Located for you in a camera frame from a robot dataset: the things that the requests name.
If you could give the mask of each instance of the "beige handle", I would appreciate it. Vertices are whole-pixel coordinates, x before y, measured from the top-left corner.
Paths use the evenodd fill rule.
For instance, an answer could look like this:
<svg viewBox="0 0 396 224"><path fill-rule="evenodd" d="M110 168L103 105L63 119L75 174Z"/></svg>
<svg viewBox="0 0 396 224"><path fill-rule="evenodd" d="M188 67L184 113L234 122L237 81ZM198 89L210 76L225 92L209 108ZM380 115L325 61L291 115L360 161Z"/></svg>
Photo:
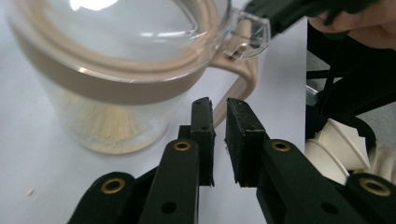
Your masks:
<svg viewBox="0 0 396 224"><path fill-rule="evenodd" d="M246 36L251 36L251 21L242 20L239 22L234 35L228 41L224 42L222 47L231 49L233 51L231 56L223 52L217 52L215 57L211 60L210 65L239 75L239 78L231 86L215 107L213 112L213 124L218 127L227 115L227 99L236 98L245 100L254 91L257 84L257 58L249 60L240 60L245 53L247 45Z"/></svg>
<svg viewBox="0 0 396 224"><path fill-rule="evenodd" d="M225 120L228 98L245 100L254 91L257 84L257 58L232 61L223 53L218 52L210 62L210 66L229 70L239 75L239 78L215 107L213 124L216 128Z"/></svg>

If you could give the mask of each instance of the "clear plastic lid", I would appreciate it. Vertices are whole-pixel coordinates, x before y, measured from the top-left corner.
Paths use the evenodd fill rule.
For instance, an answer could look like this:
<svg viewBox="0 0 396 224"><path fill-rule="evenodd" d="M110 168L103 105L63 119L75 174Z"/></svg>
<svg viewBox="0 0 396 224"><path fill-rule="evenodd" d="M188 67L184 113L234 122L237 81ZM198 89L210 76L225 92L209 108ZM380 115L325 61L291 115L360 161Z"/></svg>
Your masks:
<svg viewBox="0 0 396 224"><path fill-rule="evenodd" d="M247 18L251 27L257 26L250 16L233 16L229 0L9 2L13 27L36 48L81 73L123 82L185 76L208 63L218 49L249 57L267 44L253 46L250 35L237 34L236 44L221 46L232 33L230 21Z"/></svg>

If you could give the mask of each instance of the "screw hole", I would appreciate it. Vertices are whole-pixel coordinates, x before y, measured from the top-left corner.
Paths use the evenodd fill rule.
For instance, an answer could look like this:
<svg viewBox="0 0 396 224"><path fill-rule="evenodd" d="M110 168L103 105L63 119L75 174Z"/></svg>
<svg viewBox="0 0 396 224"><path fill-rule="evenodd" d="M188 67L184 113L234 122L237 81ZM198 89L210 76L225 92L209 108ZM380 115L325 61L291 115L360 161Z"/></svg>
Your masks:
<svg viewBox="0 0 396 224"><path fill-rule="evenodd" d="M164 203L163 206L161 206L161 210L165 214L172 214L176 211L176 209L177 209L177 206L173 202L167 202L167 203Z"/></svg>
<svg viewBox="0 0 396 224"><path fill-rule="evenodd" d="M362 178L360 184L364 189L375 195L382 197L388 197L390 195L390 189L374 179Z"/></svg>
<svg viewBox="0 0 396 224"><path fill-rule="evenodd" d="M273 149L278 150L278 151L289 151L290 147L289 145L282 143L282 142L274 142L272 144Z"/></svg>
<svg viewBox="0 0 396 224"><path fill-rule="evenodd" d="M177 142L174 144L174 149L179 151L189 150L191 148L190 143L188 142Z"/></svg>
<svg viewBox="0 0 396 224"><path fill-rule="evenodd" d="M107 180L101 187L101 191L105 194L117 193L125 187L125 181L121 178L113 178Z"/></svg>

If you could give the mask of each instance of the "white table surface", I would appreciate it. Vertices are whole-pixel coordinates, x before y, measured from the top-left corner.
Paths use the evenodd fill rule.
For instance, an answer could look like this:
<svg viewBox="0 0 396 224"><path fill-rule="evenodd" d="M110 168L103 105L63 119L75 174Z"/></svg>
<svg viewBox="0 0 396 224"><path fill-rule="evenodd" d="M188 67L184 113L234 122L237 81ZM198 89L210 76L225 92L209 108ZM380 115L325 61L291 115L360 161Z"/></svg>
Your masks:
<svg viewBox="0 0 396 224"><path fill-rule="evenodd" d="M243 1L234 1L241 7ZM233 82L227 72L208 68L176 112L164 138L136 153L114 156L90 151L60 128L36 71L23 57L7 27L0 0L0 223L65 223L81 196L101 175L119 171L136 177L158 165L163 148L190 124L191 102L208 96L215 105ZM306 20L277 36L260 56L257 89L247 98L271 138L304 149ZM214 188L200 187L200 223L265 223L255 189L233 181L217 129Z"/></svg>

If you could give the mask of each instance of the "jar handle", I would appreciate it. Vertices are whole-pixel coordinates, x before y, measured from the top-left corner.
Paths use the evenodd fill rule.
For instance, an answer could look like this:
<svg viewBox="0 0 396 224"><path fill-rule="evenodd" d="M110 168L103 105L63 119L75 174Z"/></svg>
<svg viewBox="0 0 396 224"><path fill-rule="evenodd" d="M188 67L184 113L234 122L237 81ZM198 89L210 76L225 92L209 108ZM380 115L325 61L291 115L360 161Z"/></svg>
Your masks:
<svg viewBox="0 0 396 224"><path fill-rule="evenodd" d="M257 58L232 62L223 53L218 52L209 66L228 70L239 75L213 111L213 124L216 128L226 118L228 98L245 100L254 91L257 84Z"/></svg>
<svg viewBox="0 0 396 224"><path fill-rule="evenodd" d="M213 112L213 123L218 127L226 118L227 99L245 100L254 91L257 78L257 58L270 42L270 26L266 19L255 17L238 9L232 11L231 30L226 32L212 67L221 68L239 75L239 78L220 100Z"/></svg>

